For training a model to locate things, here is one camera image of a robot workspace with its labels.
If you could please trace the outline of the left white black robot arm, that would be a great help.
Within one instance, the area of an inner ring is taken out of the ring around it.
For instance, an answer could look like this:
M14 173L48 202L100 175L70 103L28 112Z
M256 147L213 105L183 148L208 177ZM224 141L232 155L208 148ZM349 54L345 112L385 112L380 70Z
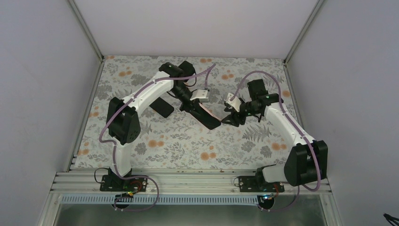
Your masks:
M104 143L104 133L111 136L113 143L112 165L109 175L112 184L124 191L131 184L130 147L141 132L139 117L143 111L156 102L164 93L171 91L189 111L195 108L191 101L192 92L185 85L191 78L198 77L193 64L183 61L179 66L166 62L141 88L119 99L114 97L108 106L106 125L100 133L99 141Z

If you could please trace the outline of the aluminium frame rail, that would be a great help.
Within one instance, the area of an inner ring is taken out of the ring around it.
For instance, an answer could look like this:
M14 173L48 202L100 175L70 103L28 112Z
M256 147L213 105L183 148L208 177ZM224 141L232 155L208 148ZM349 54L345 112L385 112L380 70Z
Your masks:
M50 191L53 193L99 193L101 176L106 171L72 170L58 172ZM238 176L251 176L252 170L177 170L142 169L132 172L154 179L149 181L146 194L236 195L240 194Z

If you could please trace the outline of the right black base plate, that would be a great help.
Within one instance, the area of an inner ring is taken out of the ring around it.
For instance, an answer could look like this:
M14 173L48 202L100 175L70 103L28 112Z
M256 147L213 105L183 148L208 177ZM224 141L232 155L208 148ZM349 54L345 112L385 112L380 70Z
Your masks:
M284 185L280 182L266 182L256 176L239 176L239 190L242 193L282 193Z

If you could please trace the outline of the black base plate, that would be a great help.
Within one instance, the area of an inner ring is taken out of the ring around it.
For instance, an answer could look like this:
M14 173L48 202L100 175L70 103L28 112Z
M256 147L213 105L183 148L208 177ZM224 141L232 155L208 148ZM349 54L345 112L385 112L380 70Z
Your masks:
M109 175L103 175L99 190L101 192L145 192L148 184L146 178L133 178L123 180L118 177L112 178Z
M239 190L242 193L282 193L284 185L280 182L266 182L256 176L239 176Z

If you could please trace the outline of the floral patterned table mat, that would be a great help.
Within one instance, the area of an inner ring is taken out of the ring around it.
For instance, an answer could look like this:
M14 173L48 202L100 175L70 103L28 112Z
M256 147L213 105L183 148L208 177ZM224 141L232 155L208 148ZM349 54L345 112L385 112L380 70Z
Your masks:
M292 116L295 109L281 59L207 58L177 56L107 56L96 95L88 116L74 168L109 167L112 144L99 142L106 124L109 101L123 98L144 85L166 62L193 64L197 72L212 67L208 77L190 80L191 89L208 87L205 107L218 118L226 116L224 98L237 91L250 100L249 81L263 79L270 93L282 92ZM256 169L285 163L290 149L277 128L268 120L248 117L239 127L222 125L209 130L189 113L180 111L180 101L164 94L162 98L174 111L167 118L146 108L139 118L141 132L133 143L130 162L139 169Z

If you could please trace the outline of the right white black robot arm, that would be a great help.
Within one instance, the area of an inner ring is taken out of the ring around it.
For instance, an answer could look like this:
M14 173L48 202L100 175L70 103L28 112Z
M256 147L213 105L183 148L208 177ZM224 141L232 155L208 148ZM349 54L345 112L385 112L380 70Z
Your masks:
M270 94L261 80L248 82L251 101L228 93L225 111L230 115L222 122L238 127L244 125L250 116L261 120L265 117L275 126L284 139L290 153L284 165L260 167L255 172L255 186L266 192L273 183L285 182L291 186L301 186L310 182L320 182L327 176L327 144L317 141L294 121L287 111L279 94Z

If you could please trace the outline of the black phone case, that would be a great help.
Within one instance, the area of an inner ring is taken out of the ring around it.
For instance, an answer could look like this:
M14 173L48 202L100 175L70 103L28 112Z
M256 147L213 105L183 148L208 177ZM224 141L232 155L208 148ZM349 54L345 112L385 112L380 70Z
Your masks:
M163 118L169 117L174 111L174 107L160 97L150 104L150 108Z

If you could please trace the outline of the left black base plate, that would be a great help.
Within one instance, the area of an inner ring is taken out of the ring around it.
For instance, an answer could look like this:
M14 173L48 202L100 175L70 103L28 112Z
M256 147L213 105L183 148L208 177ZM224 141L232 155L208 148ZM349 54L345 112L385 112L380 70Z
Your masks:
M148 184L146 178L133 178L123 180L118 177L112 178L109 175L103 175L99 190L101 192L145 192Z

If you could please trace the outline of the black smartphone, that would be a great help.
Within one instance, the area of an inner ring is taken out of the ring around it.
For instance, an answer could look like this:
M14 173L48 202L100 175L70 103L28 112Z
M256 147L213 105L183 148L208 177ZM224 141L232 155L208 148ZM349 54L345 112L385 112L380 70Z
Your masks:
M195 105L190 114L209 130L216 129L222 124L219 119L213 116L202 105Z

